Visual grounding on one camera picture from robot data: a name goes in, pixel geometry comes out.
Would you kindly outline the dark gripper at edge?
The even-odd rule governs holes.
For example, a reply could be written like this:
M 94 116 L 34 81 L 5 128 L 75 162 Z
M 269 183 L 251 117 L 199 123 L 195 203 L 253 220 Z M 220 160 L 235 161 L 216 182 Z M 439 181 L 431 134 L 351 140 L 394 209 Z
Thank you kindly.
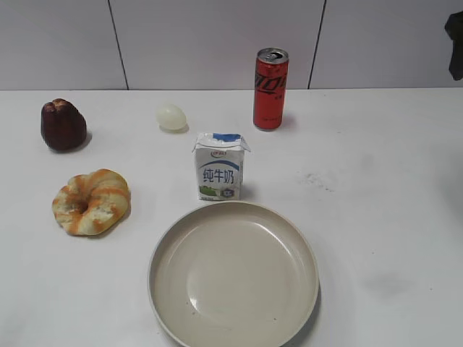
M 462 79 L 463 71 L 463 12 L 449 15 L 444 29 L 452 41 L 453 50 L 449 64 L 449 72 L 455 81 Z

